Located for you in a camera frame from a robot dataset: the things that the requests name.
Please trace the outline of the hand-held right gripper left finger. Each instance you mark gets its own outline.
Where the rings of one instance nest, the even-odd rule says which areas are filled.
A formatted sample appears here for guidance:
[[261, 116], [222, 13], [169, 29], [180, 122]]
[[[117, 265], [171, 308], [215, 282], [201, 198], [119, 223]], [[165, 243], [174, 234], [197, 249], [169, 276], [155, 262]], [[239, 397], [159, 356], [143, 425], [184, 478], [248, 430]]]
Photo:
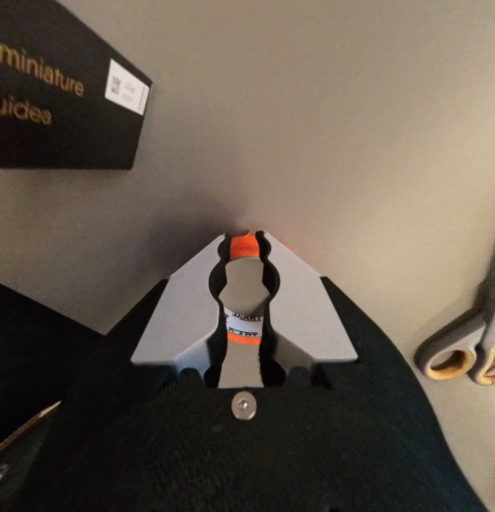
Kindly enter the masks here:
[[195, 369], [207, 386], [218, 386], [227, 351], [225, 309], [231, 236], [222, 234], [167, 281], [131, 356], [136, 366], [167, 366], [177, 375]]

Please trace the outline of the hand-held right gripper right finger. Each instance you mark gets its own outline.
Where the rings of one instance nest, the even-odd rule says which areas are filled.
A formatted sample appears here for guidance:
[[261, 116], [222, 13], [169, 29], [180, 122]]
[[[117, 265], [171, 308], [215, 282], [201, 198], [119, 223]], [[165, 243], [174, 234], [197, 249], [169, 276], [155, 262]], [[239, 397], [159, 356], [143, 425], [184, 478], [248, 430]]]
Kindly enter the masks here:
[[359, 358], [321, 275], [266, 231], [255, 238], [263, 262], [264, 304], [259, 365], [263, 386], [282, 386], [294, 368]]

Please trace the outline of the orange masking tape roll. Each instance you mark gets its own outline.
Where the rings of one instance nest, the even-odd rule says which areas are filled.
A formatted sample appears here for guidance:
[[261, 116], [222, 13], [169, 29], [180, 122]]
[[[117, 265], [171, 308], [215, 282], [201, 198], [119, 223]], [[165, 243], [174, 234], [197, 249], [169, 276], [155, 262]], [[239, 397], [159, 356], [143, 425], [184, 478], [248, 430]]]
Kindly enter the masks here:
[[226, 267], [227, 283], [220, 293], [229, 342], [258, 346], [264, 305], [270, 291], [263, 284], [264, 263], [254, 234], [233, 237]]

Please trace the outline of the black orchid lego box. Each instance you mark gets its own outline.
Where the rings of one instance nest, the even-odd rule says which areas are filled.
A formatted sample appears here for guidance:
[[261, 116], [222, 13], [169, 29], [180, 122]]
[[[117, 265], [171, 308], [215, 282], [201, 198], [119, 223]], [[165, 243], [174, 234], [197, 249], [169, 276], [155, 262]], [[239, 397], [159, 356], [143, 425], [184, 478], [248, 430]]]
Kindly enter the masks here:
[[130, 170], [152, 81], [57, 1], [0, 1], [0, 168]]

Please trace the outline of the person's black jacket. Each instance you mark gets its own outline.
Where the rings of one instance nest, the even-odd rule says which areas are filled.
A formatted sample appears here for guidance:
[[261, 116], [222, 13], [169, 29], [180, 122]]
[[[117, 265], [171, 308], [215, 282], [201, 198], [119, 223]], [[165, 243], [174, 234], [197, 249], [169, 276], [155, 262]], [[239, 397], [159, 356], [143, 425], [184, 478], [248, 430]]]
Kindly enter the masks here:
[[98, 332], [0, 284], [0, 511], [11, 511]]

